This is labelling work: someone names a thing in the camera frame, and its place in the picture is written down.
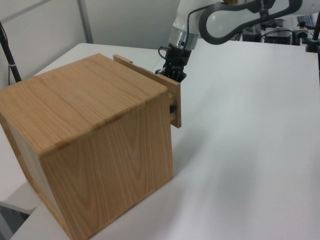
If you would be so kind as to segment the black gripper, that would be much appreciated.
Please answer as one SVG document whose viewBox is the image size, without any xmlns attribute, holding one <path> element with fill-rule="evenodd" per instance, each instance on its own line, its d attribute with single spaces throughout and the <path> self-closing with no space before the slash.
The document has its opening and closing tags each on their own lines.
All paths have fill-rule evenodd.
<svg viewBox="0 0 320 240">
<path fill-rule="evenodd" d="M 159 70 L 159 73 L 181 83 L 187 77 L 187 74 L 184 72 L 184 66 L 188 64 L 192 51 L 175 47 L 171 43 L 168 47 L 170 49 L 166 51 L 165 63 Z"/>
</svg>

